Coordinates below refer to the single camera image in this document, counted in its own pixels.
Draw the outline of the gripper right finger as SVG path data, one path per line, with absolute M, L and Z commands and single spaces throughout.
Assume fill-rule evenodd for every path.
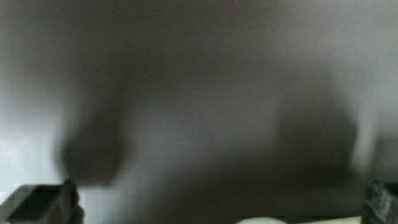
M 398 224 L 398 183 L 369 183 L 360 224 Z

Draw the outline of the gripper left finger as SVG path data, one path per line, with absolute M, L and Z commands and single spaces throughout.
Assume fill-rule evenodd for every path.
M 83 224 L 76 185 L 21 185 L 0 204 L 0 224 Z

